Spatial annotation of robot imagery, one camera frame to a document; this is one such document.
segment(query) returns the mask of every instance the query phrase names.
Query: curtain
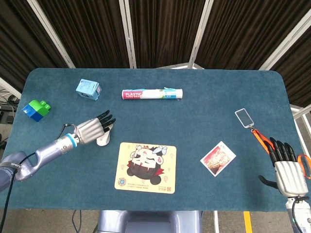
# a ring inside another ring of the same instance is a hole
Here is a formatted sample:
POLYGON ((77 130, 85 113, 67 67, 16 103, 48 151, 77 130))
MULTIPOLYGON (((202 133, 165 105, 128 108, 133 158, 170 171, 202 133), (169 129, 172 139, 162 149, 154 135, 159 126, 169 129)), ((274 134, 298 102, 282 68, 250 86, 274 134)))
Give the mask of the curtain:
POLYGON ((215 0, 195 63, 259 69, 310 8, 310 0, 215 0))
POLYGON ((38 2, 76 67, 129 67, 119 1, 38 2))
POLYGON ((205 0, 129 0, 137 68, 190 59, 205 0))
POLYGON ((279 72, 292 104, 306 107, 311 104, 311 28, 272 67, 279 72))
POLYGON ((2 0, 0 77, 22 91, 37 67, 68 67, 27 1, 2 0))

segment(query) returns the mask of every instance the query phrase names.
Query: mouse pad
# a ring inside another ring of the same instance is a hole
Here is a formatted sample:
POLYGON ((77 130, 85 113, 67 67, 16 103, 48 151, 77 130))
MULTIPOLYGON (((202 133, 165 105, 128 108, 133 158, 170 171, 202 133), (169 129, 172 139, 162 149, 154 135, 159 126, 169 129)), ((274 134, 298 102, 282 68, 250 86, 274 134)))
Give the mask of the mouse pad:
POLYGON ((120 144, 115 188, 139 192, 175 192, 176 147, 120 144))

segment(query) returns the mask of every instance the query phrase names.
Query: robotic hand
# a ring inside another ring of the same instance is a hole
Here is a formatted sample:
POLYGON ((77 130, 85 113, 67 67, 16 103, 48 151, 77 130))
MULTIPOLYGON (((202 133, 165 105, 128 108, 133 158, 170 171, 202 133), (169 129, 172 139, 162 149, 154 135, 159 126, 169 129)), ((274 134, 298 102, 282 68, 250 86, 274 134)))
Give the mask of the robotic hand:
POLYGON ((288 198, 286 209, 294 233, 311 233, 311 209, 304 201, 309 199, 305 196, 308 193, 308 187, 294 150, 289 144, 283 144, 272 137, 270 142, 264 141, 264 143, 275 168, 276 182, 268 181, 263 176, 259 176, 260 181, 278 189, 288 198))
POLYGON ((112 128, 112 124, 116 121, 115 118, 110 120, 112 115, 107 116, 108 114, 109 110, 78 126, 73 124, 64 125, 63 130, 66 126, 74 126, 74 132, 68 133, 47 146, 37 149, 34 153, 37 158, 36 165, 32 164, 23 151, 12 153, 5 157, 0 164, 0 191, 10 185, 14 175, 18 181, 26 180, 45 164, 76 148, 79 143, 87 144, 96 139, 101 140, 103 137, 108 142, 109 131, 112 128))

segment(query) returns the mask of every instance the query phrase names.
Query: blue table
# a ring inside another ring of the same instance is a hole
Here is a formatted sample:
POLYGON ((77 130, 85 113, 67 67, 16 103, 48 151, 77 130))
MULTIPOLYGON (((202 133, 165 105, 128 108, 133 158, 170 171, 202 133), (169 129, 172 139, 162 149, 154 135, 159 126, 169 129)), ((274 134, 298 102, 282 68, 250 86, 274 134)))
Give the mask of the blue table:
MULTIPOLYGON (((9 207, 285 211, 286 199, 258 180, 258 175, 275 180, 275 174, 266 152, 235 116, 241 108, 263 134, 302 152, 282 77, 273 71, 36 69, 25 84, 5 155, 31 153, 53 141, 64 123, 79 124, 107 109, 117 121, 106 147, 79 145, 31 179, 16 182, 9 207), (81 78, 100 83, 97 101, 75 92, 81 78), (183 99, 121 99, 123 89, 164 87, 182 88, 183 99), (52 107, 39 123, 22 112, 33 99, 52 107), (220 141, 237 157, 215 178, 200 159, 220 141), (116 190, 121 142, 176 146, 175 193, 116 190)), ((0 193, 2 205, 5 197, 0 193)))

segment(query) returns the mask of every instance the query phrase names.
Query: yellow floor line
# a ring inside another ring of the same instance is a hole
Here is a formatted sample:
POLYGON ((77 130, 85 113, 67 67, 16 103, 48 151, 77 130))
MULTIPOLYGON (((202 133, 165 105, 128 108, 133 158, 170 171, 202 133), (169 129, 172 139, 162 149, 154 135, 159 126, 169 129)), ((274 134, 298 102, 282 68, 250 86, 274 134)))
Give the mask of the yellow floor line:
POLYGON ((249 211, 244 211, 243 214, 244 214, 244 222, 245 222, 246 233, 253 233, 252 223, 251 223, 251 215, 250 215, 249 211))

